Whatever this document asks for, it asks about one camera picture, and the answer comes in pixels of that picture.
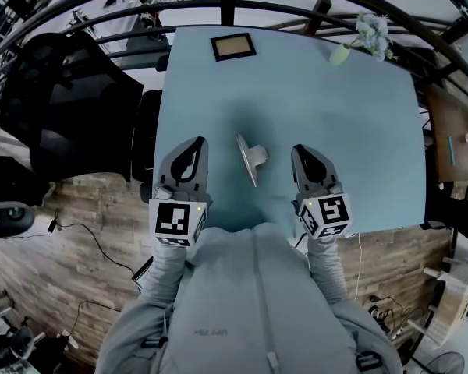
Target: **fan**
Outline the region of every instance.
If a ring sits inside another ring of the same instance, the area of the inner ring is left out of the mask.
[[[421,367],[423,368],[421,374],[463,374],[465,359],[457,352],[447,352]]]

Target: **hoodie zipper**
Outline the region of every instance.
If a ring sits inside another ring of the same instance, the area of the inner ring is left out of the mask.
[[[257,289],[258,306],[260,307],[260,316],[262,322],[262,330],[264,332],[265,348],[267,354],[265,355],[271,367],[273,374],[281,374],[278,356],[275,353],[275,339],[272,332],[271,318],[268,315],[267,299],[265,298],[265,288],[262,276],[260,273],[260,265],[258,262],[258,245],[255,232],[252,231],[253,243],[253,273],[255,276],[255,288]]]

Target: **white table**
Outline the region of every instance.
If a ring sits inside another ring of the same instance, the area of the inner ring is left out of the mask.
[[[248,32],[257,55],[216,62],[211,38]],[[424,142],[408,72],[358,51],[339,67],[334,44],[270,30],[177,31],[161,99],[154,167],[179,143],[209,143],[207,225],[234,231],[272,221],[300,236],[291,200],[291,149],[302,143],[335,165],[350,195],[350,232],[424,221]],[[236,133],[266,146],[255,189]]]

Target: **metal railing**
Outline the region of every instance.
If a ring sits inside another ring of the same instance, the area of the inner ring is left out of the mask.
[[[45,9],[40,10],[33,17],[29,18],[17,29],[12,31],[0,43],[0,57],[8,56],[2,60],[0,67],[0,89],[6,82],[6,74],[9,71],[12,63],[16,58],[15,55],[20,54],[21,45],[27,40],[28,35],[44,23],[54,19],[56,16],[68,12],[84,3],[92,0],[60,0]],[[457,70],[460,70],[468,78],[468,63],[448,45],[439,34],[450,28],[451,23],[441,21],[439,19],[431,19],[426,17],[414,17],[394,5],[386,2],[385,0],[346,0],[356,3],[369,9],[377,14],[386,15],[389,19],[389,26],[394,29],[390,30],[391,34],[410,34],[419,37],[422,41],[428,43],[432,48],[444,55],[450,62],[444,68],[438,68],[433,62],[427,60],[423,56],[416,53],[412,48],[408,48],[402,44],[394,43],[393,48],[397,55],[401,55],[404,60],[400,60],[400,65],[409,70],[416,79],[421,79],[427,82],[434,82],[440,79],[447,79],[449,82],[455,84],[468,96],[468,90],[454,82],[449,75]],[[166,9],[189,9],[197,7],[217,7],[221,10],[221,25],[220,26],[234,26],[235,8],[245,9],[259,9],[274,12],[282,12],[286,14],[301,16],[305,19],[298,19],[287,23],[282,23],[277,26],[270,26],[269,30],[282,31],[291,26],[306,26],[308,23],[317,24],[317,32],[307,34],[304,31],[302,35],[305,37],[326,38],[341,35],[353,34],[355,32],[355,14],[339,14],[329,15],[328,11],[321,10],[317,7],[314,10],[301,9],[287,5],[280,5],[268,2],[255,2],[247,0],[185,0],[178,2],[167,2],[158,4],[142,4],[130,9],[123,9],[117,12],[99,16],[97,18],[89,19],[86,22],[78,23],[68,29],[60,32],[61,34],[72,34],[73,32],[83,30],[89,26],[97,25],[99,23],[107,22],[113,19],[123,18],[125,16],[134,16],[143,12],[157,12]],[[149,29],[132,30],[111,36],[100,37],[97,39],[99,44],[106,44],[112,41],[120,41],[131,39],[134,37],[141,37],[147,35],[159,35],[175,32],[178,28],[183,26],[164,26]],[[139,48],[129,49],[125,51],[117,51],[108,53],[109,58],[121,58],[131,55],[142,55],[149,52],[167,52],[170,46],[159,48]],[[423,71],[413,71],[411,65],[405,65],[403,62],[411,60],[423,68]]]

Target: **small frame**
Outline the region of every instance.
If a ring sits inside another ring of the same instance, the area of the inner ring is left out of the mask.
[[[214,37],[211,39],[211,46],[217,61],[257,55],[250,34],[230,34]]]

